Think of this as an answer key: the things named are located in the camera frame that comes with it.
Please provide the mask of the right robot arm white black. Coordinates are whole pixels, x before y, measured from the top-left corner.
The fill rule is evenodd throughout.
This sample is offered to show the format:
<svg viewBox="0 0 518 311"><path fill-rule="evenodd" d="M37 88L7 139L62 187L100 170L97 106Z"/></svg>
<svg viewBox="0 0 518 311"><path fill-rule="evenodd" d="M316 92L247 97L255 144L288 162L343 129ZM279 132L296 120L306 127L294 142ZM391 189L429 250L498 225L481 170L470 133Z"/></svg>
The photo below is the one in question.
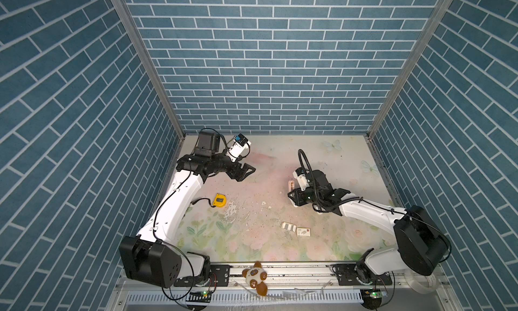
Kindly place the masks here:
<svg viewBox="0 0 518 311"><path fill-rule="evenodd" d="M294 206L310 205L317 213L357 219L395 238L394 245L369 248L361 255L354 270L362 283L392 271L411 270L429 276L450 257L451 241L424 208L414 205L404 209L371 202L349 190L333 188L320 170L298 168L293 177L296 185L287 196Z"/></svg>

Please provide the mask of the cardboard staple tray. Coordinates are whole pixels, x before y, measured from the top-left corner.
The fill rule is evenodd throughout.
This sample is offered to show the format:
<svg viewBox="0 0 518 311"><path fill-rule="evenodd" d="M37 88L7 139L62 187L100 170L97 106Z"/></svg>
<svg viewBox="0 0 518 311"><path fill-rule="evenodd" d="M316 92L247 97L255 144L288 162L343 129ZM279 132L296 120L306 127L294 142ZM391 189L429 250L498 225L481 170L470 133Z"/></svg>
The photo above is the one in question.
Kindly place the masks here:
<svg viewBox="0 0 518 311"><path fill-rule="evenodd" d="M284 229L284 230L287 230L287 231L292 231L292 232L296 232L297 231L297 226L292 224L292 223L287 223L287 222L283 222L282 225L281 225L281 228Z"/></svg>

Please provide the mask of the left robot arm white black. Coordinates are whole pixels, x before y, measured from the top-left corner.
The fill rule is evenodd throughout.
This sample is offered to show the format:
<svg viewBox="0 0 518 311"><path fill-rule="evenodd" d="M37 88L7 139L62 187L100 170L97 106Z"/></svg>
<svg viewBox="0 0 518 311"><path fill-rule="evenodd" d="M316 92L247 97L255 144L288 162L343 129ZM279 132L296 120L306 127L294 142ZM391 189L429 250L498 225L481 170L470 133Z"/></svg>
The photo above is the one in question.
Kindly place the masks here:
<svg viewBox="0 0 518 311"><path fill-rule="evenodd" d="M122 239L119 252L128 279L169 289L179 283L201 285L210 277L210 258L184 253L173 244L186 211L206 180L219 173L237 182L254 173L242 164L251 142L238 134L223 150L223 135L204 128L193 151L178 159L164 199L135 236Z"/></svg>

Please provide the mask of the white staple box sleeve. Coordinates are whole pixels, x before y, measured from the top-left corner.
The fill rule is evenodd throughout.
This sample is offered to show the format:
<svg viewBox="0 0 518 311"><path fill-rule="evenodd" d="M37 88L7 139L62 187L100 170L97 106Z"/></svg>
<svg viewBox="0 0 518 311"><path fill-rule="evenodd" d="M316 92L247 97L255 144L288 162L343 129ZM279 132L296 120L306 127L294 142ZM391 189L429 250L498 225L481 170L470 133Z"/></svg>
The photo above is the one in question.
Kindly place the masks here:
<svg viewBox="0 0 518 311"><path fill-rule="evenodd" d="M298 227L296 230L296 233L297 233L297 236L299 236L299 237L310 237L311 236L310 228Z"/></svg>

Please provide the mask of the brown white plush toy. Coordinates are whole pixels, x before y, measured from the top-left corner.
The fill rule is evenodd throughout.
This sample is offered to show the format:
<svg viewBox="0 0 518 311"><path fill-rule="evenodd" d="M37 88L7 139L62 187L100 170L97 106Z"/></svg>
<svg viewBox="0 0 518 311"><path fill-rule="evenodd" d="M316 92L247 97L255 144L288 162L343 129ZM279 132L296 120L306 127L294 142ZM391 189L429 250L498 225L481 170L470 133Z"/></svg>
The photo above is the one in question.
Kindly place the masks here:
<svg viewBox="0 0 518 311"><path fill-rule="evenodd" d="M268 275L260 261L256 261L252 268L244 269L242 276L245 278L247 285L255 289L259 296L267 295L268 286L265 281Z"/></svg>

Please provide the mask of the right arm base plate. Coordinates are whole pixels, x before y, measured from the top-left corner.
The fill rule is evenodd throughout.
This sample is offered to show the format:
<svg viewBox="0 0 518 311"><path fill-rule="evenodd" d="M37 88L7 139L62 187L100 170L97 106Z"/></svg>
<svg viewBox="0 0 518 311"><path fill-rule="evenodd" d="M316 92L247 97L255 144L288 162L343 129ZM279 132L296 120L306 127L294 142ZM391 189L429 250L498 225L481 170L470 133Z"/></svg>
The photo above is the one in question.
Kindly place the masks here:
<svg viewBox="0 0 518 311"><path fill-rule="evenodd" d="M329 269L337 277L340 286L389 286L393 284L391 273L375 275L365 266L357 266L355 262L333 264Z"/></svg>

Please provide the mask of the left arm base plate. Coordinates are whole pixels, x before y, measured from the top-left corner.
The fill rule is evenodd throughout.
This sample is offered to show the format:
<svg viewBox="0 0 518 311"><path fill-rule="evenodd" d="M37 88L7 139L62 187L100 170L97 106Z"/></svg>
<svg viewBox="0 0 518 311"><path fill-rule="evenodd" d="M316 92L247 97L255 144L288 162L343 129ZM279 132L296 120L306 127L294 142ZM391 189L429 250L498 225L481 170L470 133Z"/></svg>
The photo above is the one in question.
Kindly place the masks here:
<svg viewBox="0 0 518 311"><path fill-rule="evenodd" d="M216 275L216 286L227 287L230 277L230 265L213 265L203 266L201 273L195 277L185 276L178 278L173 286L175 288L190 288L191 285L202 285L205 284L209 279L214 279Z"/></svg>

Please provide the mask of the yellow tape measure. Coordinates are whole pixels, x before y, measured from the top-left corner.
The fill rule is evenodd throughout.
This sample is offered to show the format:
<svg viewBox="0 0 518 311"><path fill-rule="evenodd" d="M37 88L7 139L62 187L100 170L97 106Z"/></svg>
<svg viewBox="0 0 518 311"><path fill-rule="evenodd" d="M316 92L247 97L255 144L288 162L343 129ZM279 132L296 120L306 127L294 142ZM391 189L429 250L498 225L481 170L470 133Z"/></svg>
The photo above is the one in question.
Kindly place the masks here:
<svg viewBox="0 0 518 311"><path fill-rule="evenodd" d="M213 200L213 207L223 208L227 204L227 197L223 194L216 194Z"/></svg>

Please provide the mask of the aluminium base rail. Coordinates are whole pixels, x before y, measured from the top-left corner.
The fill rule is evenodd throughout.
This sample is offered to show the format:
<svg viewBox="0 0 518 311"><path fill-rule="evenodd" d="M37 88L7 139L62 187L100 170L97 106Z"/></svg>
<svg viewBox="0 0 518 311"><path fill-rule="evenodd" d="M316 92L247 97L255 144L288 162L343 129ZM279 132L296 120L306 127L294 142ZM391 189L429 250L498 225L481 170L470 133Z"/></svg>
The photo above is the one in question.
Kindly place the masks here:
<svg viewBox="0 0 518 311"><path fill-rule="evenodd" d="M329 267L344 262L265 262L266 296L259 296L242 276L249 262L230 265L227 287L214 279L190 288L161 289L122 276L108 310L461 310L461 304L441 269L434 274L435 292L411 289L404 271L389 272L393 284L340 286Z"/></svg>

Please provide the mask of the clear tape roll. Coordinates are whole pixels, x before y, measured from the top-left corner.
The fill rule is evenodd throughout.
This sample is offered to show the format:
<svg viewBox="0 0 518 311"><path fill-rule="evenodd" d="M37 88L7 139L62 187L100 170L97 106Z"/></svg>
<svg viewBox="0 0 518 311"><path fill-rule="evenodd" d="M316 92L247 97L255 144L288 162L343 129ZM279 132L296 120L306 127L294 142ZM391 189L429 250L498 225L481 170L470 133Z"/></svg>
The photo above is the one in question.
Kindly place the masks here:
<svg viewBox="0 0 518 311"><path fill-rule="evenodd" d="M404 273L407 285L415 292L429 294L437 290L439 281L435 275L420 275L410 269Z"/></svg>

